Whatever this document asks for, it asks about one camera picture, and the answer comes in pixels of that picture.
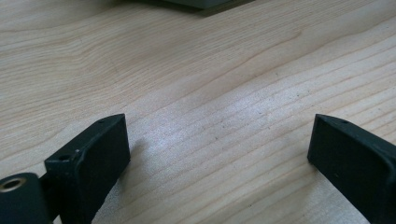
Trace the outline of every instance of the black plastic part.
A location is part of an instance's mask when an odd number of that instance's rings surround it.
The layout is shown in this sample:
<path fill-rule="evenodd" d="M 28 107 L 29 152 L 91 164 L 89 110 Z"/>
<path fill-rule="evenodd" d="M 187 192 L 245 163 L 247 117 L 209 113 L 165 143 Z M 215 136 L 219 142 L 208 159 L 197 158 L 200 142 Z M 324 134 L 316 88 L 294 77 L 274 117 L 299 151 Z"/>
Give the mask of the black plastic part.
<path fill-rule="evenodd" d="M 12 175 L 0 181 L 0 223 L 46 223 L 50 220 L 37 175 Z"/>
<path fill-rule="evenodd" d="M 91 223 L 130 161 L 124 115 L 96 121 L 45 160 L 63 223 Z"/>
<path fill-rule="evenodd" d="M 96 121 L 45 160 L 47 173 L 0 180 L 0 223 L 91 223 L 130 161 L 124 115 Z"/>
<path fill-rule="evenodd" d="M 396 146 L 317 115 L 308 160 L 371 222 L 396 223 Z"/>

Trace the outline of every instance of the black clamp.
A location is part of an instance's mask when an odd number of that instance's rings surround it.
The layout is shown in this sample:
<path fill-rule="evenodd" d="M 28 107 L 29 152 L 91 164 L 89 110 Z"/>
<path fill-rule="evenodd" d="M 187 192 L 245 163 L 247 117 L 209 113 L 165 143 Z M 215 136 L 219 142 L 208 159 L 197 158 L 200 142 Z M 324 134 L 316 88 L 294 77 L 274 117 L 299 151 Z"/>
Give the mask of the black clamp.
<path fill-rule="evenodd" d="M 125 116 L 100 119 L 48 157 L 40 178 L 0 180 L 0 222 L 91 223 L 129 161 Z"/>
<path fill-rule="evenodd" d="M 396 223 L 396 146 L 346 120 L 317 115 L 308 160 L 371 223 Z"/>

